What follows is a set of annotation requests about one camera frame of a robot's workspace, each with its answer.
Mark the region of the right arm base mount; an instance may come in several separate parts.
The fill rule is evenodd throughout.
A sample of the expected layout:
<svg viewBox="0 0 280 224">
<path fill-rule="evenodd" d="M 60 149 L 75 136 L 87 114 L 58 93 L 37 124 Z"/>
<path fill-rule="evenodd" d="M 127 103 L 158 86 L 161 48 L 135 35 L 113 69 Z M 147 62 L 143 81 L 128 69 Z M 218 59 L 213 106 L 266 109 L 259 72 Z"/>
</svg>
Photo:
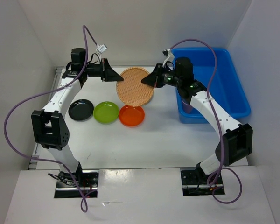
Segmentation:
<svg viewBox="0 0 280 224">
<path fill-rule="evenodd" d="M 181 181 L 183 196 L 208 196 L 212 195 L 213 191 L 215 195 L 224 195 L 224 185 L 222 177 L 219 176 L 217 182 L 209 186 L 206 184 L 206 180 L 200 180 L 195 168 L 181 168 Z"/>
</svg>

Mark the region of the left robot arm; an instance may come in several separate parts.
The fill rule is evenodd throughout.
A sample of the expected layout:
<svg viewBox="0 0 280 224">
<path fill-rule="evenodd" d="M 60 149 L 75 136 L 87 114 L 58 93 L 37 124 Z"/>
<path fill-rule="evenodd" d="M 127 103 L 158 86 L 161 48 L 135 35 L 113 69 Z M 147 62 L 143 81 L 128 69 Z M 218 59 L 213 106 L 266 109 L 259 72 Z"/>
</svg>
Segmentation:
<svg viewBox="0 0 280 224">
<path fill-rule="evenodd" d="M 62 74 L 59 88 L 40 111 L 35 110 L 31 115 L 36 143 L 47 149 L 58 162 L 61 173 L 59 179 L 67 180 L 75 187 L 83 183 L 84 175 L 80 162 L 70 150 L 70 132 L 64 117 L 88 77 L 99 77 L 105 82 L 124 80 L 111 68 L 108 60 L 101 57 L 106 49 L 105 45 L 97 47 L 98 64 L 88 60 L 86 49 L 72 49 L 71 61 Z"/>
</svg>

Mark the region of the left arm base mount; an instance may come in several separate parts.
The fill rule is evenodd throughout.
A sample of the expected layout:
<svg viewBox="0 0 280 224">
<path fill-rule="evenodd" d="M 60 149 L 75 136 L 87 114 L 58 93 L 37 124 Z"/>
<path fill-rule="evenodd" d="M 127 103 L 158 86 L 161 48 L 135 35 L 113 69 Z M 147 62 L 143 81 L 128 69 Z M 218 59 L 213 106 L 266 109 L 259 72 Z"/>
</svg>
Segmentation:
<svg viewBox="0 0 280 224">
<path fill-rule="evenodd" d="M 58 175 L 48 173 L 56 180 L 54 198 L 81 198 L 78 188 L 71 177 L 59 172 Z M 83 170 L 79 187 L 87 198 L 96 198 L 98 195 L 99 170 Z"/>
</svg>

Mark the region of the black plastic plate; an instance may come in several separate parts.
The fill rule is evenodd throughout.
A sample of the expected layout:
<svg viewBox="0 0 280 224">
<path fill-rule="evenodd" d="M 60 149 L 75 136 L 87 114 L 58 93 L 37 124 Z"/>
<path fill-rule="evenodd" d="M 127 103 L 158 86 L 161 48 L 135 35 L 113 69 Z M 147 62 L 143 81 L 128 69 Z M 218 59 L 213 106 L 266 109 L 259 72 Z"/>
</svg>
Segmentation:
<svg viewBox="0 0 280 224">
<path fill-rule="evenodd" d="M 93 115 L 94 105 L 87 99 L 79 99 L 73 102 L 68 114 L 74 121 L 85 121 Z"/>
</svg>

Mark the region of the orange plastic plate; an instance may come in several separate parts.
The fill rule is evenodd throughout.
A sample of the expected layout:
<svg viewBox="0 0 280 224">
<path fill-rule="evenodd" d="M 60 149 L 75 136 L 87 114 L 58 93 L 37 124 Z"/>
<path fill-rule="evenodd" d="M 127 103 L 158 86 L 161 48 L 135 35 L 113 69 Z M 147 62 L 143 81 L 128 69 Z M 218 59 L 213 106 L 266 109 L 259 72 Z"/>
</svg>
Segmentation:
<svg viewBox="0 0 280 224">
<path fill-rule="evenodd" d="M 127 127 L 139 126 L 145 118 L 145 112 L 142 107 L 133 107 L 125 105 L 119 111 L 120 122 Z"/>
</svg>

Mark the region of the blue plastic cup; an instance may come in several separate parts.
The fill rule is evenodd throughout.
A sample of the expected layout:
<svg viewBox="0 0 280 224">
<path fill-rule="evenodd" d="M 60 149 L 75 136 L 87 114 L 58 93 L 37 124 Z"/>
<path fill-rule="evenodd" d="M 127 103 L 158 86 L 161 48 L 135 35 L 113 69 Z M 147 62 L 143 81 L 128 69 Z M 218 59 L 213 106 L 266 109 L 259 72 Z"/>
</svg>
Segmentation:
<svg viewBox="0 0 280 224">
<path fill-rule="evenodd" d="M 191 110 L 192 106 L 185 99 L 182 98 L 182 108 L 183 110 Z"/>
</svg>

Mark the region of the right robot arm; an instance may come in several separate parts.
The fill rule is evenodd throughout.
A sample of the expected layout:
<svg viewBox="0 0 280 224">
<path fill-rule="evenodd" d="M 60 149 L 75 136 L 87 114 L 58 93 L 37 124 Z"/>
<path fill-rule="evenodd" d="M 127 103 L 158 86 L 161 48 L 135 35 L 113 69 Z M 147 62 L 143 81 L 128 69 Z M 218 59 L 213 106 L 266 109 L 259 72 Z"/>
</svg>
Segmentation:
<svg viewBox="0 0 280 224">
<path fill-rule="evenodd" d="M 194 78 L 193 69 L 189 58 L 179 57 L 173 70 L 159 63 L 141 82 L 154 88 L 175 87 L 179 96 L 199 111 L 218 134 L 220 141 L 214 154 L 196 165 L 196 180 L 206 183 L 211 181 L 212 174 L 252 153 L 253 129 L 229 115 Z"/>
</svg>

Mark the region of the green plastic plate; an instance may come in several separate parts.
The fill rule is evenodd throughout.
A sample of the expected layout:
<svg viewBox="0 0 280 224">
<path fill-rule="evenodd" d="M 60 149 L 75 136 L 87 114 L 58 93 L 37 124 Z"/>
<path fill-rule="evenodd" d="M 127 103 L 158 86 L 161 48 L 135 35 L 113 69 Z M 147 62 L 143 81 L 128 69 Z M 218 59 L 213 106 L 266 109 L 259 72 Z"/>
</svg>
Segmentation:
<svg viewBox="0 0 280 224">
<path fill-rule="evenodd" d="M 110 101 L 104 101 L 96 105 L 93 111 L 95 120 L 100 124 L 111 124 L 118 118 L 119 107 Z"/>
</svg>

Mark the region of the light wooden woven plate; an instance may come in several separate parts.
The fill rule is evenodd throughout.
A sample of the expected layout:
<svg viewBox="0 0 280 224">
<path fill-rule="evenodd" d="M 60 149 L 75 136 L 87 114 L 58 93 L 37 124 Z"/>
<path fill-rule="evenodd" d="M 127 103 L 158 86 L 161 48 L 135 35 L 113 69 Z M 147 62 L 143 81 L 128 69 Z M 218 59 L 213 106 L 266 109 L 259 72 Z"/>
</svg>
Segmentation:
<svg viewBox="0 0 280 224">
<path fill-rule="evenodd" d="M 141 67 L 130 67 L 121 73 L 124 81 L 117 82 L 116 92 L 125 105 L 138 107 L 150 102 L 154 87 L 141 82 L 147 75 L 149 72 Z"/>
</svg>

